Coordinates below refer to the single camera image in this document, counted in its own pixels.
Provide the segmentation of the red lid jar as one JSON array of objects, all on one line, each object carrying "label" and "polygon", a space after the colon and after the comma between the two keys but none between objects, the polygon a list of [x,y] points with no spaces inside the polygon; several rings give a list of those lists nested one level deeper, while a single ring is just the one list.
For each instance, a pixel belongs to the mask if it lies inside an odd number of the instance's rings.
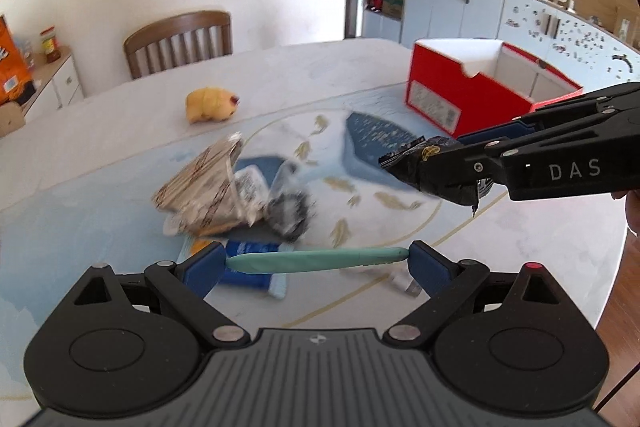
[{"label": "red lid jar", "polygon": [[54,26],[50,26],[40,32],[40,40],[43,49],[44,56],[48,63],[53,63],[61,58],[60,47],[58,46],[58,39],[56,38],[56,31]]}]

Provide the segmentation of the white drawer cabinet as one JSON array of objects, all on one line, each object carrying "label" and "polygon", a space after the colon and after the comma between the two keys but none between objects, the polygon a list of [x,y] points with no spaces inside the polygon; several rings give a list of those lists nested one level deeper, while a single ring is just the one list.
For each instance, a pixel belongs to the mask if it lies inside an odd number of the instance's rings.
[{"label": "white drawer cabinet", "polygon": [[35,56],[32,79],[35,94],[22,106],[26,122],[55,113],[85,98],[69,46],[61,46],[61,57],[48,63],[43,53]]}]

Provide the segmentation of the blue white snack packet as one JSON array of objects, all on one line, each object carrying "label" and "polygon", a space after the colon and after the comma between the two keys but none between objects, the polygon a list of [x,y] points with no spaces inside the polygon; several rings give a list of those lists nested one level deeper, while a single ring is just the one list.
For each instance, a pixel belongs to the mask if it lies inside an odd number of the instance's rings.
[{"label": "blue white snack packet", "polygon": [[180,259],[186,262],[184,283],[201,297],[222,284],[283,299],[288,291],[284,264],[292,254],[291,248],[279,243],[189,239]]}]

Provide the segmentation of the brown foil snack bag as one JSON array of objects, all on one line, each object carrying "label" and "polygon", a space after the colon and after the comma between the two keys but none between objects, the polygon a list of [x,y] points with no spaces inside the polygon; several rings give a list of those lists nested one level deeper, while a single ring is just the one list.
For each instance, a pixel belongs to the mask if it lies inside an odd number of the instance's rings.
[{"label": "brown foil snack bag", "polygon": [[250,223],[234,181],[242,147],[239,132],[222,138],[155,192],[153,204],[172,214],[178,233],[217,235]]}]

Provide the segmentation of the orange snack bag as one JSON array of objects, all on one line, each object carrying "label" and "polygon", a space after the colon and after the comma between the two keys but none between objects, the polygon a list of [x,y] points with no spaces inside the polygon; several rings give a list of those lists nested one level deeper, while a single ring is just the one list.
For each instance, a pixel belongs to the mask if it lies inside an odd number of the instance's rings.
[{"label": "orange snack bag", "polygon": [[24,105],[35,94],[32,73],[15,45],[4,17],[0,20],[0,104]]}]

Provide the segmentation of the yellow plush toy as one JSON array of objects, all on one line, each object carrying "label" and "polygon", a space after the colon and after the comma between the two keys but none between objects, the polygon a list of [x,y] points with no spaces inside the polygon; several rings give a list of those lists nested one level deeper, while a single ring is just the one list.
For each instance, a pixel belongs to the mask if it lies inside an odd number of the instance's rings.
[{"label": "yellow plush toy", "polygon": [[186,119],[190,124],[202,121],[226,121],[238,109],[240,98],[216,87],[194,90],[186,96]]}]

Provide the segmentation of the bag of black seeds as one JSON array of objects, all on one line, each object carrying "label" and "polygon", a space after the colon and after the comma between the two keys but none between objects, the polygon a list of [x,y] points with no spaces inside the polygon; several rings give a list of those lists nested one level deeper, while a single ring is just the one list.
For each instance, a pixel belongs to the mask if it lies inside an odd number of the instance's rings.
[{"label": "bag of black seeds", "polygon": [[271,191],[265,210],[270,229],[288,242],[296,242],[309,228],[311,197],[304,188]]}]

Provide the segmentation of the silver printed foil packet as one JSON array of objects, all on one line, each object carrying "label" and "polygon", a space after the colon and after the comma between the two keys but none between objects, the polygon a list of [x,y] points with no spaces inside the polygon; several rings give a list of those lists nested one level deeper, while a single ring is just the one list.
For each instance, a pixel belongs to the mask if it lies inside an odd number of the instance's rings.
[{"label": "silver printed foil packet", "polygon": [[242,221],[252,227],[264,219],[269,199],[269,186],[262,170],[249,165],[238,170],[233,177],[238,208]]}]

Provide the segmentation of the wooden chair behind table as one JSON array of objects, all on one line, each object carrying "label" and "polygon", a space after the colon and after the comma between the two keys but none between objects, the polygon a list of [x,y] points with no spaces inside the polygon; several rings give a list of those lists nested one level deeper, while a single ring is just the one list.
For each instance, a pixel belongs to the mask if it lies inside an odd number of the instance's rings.
[{"label": "wooden chair behind table", "polygon": [[122,44],[133,80],[232,53],[231,14],[204,10],[143,26]]}]

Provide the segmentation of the teal green pen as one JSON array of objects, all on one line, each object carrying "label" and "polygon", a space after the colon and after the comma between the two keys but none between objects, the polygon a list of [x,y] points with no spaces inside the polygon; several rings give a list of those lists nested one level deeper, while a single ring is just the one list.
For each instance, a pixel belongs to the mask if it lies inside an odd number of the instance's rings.
[{"label": "teal green pen", "polygon": [[247,253],[229,257],[230,270],[246,274],[303,273],[387,265],[406,260],[407,248],[381,247],[364,249],[331,249],[330,251],[278,251]]}]

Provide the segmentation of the red cardboard box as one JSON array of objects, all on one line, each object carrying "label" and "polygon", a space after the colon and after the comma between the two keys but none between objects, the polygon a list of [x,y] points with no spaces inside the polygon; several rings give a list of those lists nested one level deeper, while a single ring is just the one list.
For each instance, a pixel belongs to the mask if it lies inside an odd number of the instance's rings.
[{"label": "red cardboard box", "polygon": [[505,41],[421,39],[413,45],[406,104],[459,138],[581,94],[559,69]]}]

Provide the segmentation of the black snack bar packet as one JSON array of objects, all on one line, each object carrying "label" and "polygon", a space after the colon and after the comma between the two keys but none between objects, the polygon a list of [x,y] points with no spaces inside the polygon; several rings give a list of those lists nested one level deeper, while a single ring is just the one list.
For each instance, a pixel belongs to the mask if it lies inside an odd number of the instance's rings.
[{"label": "black snack bar packet", "polygon": [[402,144],[380,158],[378,165],[401,183],[476,211],[494,187],[490,178],[466,170],[466,146],[449,136],[424,136]]}]

